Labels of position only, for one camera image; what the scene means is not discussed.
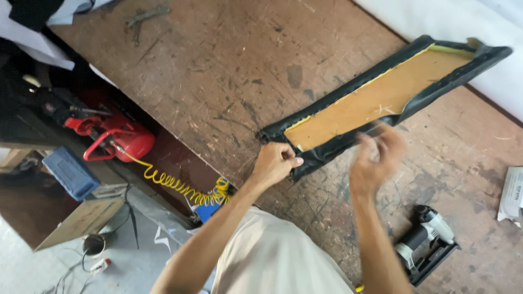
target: black cloth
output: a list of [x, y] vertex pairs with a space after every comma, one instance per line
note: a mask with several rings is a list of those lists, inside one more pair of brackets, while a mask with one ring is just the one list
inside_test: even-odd
[[389, 58], [381, 61], [345, 85], [327, 94], [325, 97], [316, 101], [309, 107], [306, 107], [305, 109], [302, 109], [278, 122], [261, 129], [259, 132], [261, 140], [264, 143], [271, 141], [289, 143], [296, 152], [296, 155], [304, 159], [302, 166], [294, 168], [291, 171], [291, 179], [293, 181], [298, 181], [302, 176], [310, 174], [311, 172], [324, 166], [338, 155], [342, 154], [346, 149], [352, 147], [356, 143], [356, 133], [368, 133], [372, 128], [372, 123], [368, 123], [349, 132], [339, 134], [326, 143], [305, 152], [301, 152], [296, 146], [292, 145], [283, 132], [285, 132], [288, 127], [292, 126], [301, 119], [310, 115], [314, 115], [315, 113], [327, 108], [327, 106], [345, 97], [347, 94], [358, 89], [366, 82], [373, 80], [380, 74], [386, 72], [388, 69], [391, 69], [396, 65], [408, 60], [416, 53], [424, 50], [434, 43], [440, 46], [474, 52], [474, 59], [464, 66], [455, 69], [452, 73], [448, 74], [439, 81], [434, 82], [416, 94], [406, 104], [405, 110], [402, 113], [388, 115], [380, 118], [380, 120], [390, 124], [391, 126], [396, 126], [398, 123], [404, 121], [416, 112], [422, 110], [434, 102], [439, 96], [458, 86], [466, 84], [468, 81], [475, 78], [480, 73], [486, 71], [512, 53], [512, 49], [509, 47], [484, 46], [481, 48], [481, 50], [476, 51], [464, 43], [436, 41], [427, 35], [423, 35]]
[[17, 23], [40, 32], [47, 20], [53, 15], [64, 0], [9, 0], [11, 12], [9, 18]]

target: red air compressor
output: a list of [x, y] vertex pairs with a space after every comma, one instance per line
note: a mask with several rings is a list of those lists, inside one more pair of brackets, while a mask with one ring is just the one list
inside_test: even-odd
[[[43, 111], [56, 122], [73, 129], [77, 134], [90, 136], [95, 142], [85, 151], [87, 161], [112, 159], [132, 160], [118, 149], [139, 159], [151, 150], [154, 135], [119, 110], [118, 104], [104, 98], [102, 91], [83, 90], [81, 100], [62, 88], [38, 89], [37, 96]], [[92, 155], [100, 147], [107, 155]]]

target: red handle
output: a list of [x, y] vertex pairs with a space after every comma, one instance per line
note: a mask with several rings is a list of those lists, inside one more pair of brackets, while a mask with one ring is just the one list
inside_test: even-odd
[[106, 159], [112, 159], [116, 155], [116, 151], [114, 147], [106, 147], [105, 151], [109, 153], [109, 155], [102, 155], [102, 156], [93, 156], [89, 157], [91, 153], [102, 143], [102, 141], [107, 138], [107, 136], [114, 134], [114, 133], [124, 133], [124, 134], [133, 134], [133, 131], [126, 131], [122, 129], [112, 129], [103, 132], [98, 139], [95, 140], [95, 142], [87, 148], [87, 150], [84, 153], [84, 160], [86, 161], [93, 161], [93, 160], [106, 160]]

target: wrench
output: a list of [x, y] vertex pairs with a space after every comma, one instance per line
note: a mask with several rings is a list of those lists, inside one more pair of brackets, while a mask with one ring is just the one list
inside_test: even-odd
[[[136, 13], [141, 14], [141, 13], [144, 13], [144, 11], [141, 9], [138, 9], [136, 11]], [[138, 46], [140, 46], [140, 30], [142, 29], [142, 21], [140, 20], [140, 21], [134, 22], [132, 29], [134, 32], [134, 35], [132, 36], [132, 41], [134, 43], [134, 46], [138, 47]]]
[[137, 21], [143, 21], [145, 19], [151, 18], [151, 17], [156, 16], [158, 14], [169, 13], [169, 11], [170, 11], [169, 7], [167, 7], [167, 6], [163, 5], [163, 4], [160, 4], [160, 5], [158, 5], [158, 7], [156, 7], [153, 10], [149, 10], [147, 12], [140, 13], [140, 14], [138, 14], [136, 16], [128, 18], [126, 23], [127, 23], [128, 27], [132, 27]]

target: hand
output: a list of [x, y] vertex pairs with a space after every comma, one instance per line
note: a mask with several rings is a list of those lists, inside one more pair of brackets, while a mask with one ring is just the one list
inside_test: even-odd
[[355, 204], [372, 204], [379, 186], [389, 178], [401, 162], [406, 150], [405, 140], [390, 125], [379, 122], [377, 130], [379, 162], [370, 159], [370, 147], [374, 144], [371, 137], [359, 134], [359, 153], [350, 169], [349, 189]]
[[267, 189], [302, 164], [303, 158], [296, 157], [289, 144], [270, 142], [261, 147], [251, 179]]

